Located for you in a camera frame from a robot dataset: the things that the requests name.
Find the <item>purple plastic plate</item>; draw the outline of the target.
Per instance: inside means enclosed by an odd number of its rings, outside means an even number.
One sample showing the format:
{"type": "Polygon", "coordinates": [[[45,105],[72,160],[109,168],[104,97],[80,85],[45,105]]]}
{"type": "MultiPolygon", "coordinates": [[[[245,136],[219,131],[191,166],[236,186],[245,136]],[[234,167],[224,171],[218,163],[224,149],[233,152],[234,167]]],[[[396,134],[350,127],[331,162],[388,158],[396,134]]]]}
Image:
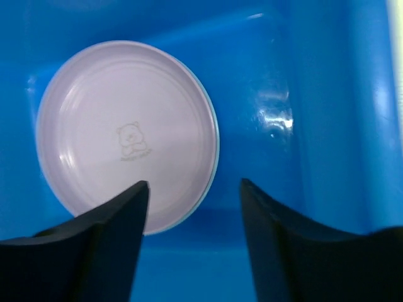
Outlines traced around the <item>purple plastic plate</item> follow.
{"type": "Polygon", "coordinates": [[[40,101],[36,146],[55,197],[79,216],[141,180],[144,233],[165,232],[203,194],[215,151],[206,99],[178,59],[115,40],[73,55],[40,101]]]}

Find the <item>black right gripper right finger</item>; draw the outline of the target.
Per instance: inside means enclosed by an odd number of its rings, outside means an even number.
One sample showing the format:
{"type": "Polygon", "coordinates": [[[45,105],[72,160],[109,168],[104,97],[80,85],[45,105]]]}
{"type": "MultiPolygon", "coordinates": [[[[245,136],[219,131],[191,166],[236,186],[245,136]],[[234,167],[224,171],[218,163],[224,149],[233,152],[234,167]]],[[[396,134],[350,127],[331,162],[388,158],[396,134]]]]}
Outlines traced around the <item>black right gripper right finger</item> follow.
{"type": "Polygon", "coordinates": [[[318,223],[249,179],[242,220],[258,301],[401,301],[402,228],[367,235],[318,223]]]}

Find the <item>light blue plastic plate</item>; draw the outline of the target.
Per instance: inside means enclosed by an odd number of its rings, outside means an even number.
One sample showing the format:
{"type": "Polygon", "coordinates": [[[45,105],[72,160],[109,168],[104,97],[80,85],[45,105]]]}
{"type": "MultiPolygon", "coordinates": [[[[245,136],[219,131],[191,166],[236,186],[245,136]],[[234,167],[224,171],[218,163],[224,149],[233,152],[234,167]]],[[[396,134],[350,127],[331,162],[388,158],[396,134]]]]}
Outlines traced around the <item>light blue plastic plate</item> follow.
{"type": "Polygon", "coordinates": [[[205,186],[205,189],[203,191],[203,194],[200,196],[200,198],[198,199],[198,201],[193,205],[193,207],[180,219],[178,220],[175,224],[172,224],[168,230],[177,227],[178,225],[180,225],[181,223],[183,223],[184,221],[186,221],[198,208],[199,206],[203,203],[203,201],[205,200],[206,196],[209,193],[209,190],[213,184],[213,181],[215,179],[216,173],[217,173],[217,167],[219,164],[219,158],[220,158],[220,130],[219,130],[219,123],[218,123],[218,119],[217,119],[217,114],[215,112],[215,108],[214,105],[212,103],[212,100],[207,92],[207,90],[205,89],[204,85],[202,84],[202,82],[199,80],[199,78],[195,75],[195,73],[186,65],[184,64],[182,61],[178,60],[178,62],[183,66],[184,69],[186,69],[190,75],[193,77],[193,79],[195,80],[195,82],[198,84],[199,88],[201,89],[205,99],[206,99],[206,103],[207,106],[209,108],[210,111],[210,116],[211,116],[211,127],[214,129],[214,140],[215,140],[215,151],[214,151],[214,156],[213,156],[213,166],[211,169],[211,173],[210,173],[210,178],[208,180],[207,185],[205,186]]]}

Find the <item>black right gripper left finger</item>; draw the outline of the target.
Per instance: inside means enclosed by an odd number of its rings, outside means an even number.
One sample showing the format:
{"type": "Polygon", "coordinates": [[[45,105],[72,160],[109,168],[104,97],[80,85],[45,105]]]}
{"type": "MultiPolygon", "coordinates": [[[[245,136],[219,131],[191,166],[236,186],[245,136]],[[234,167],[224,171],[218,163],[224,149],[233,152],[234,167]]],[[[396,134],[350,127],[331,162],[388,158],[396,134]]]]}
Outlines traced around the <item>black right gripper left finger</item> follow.
{"type": "Polygon", "coordinates": [[[1,241],[1,301],[129,301],[148,204],[139,181],[63,224],[1,241]]]}

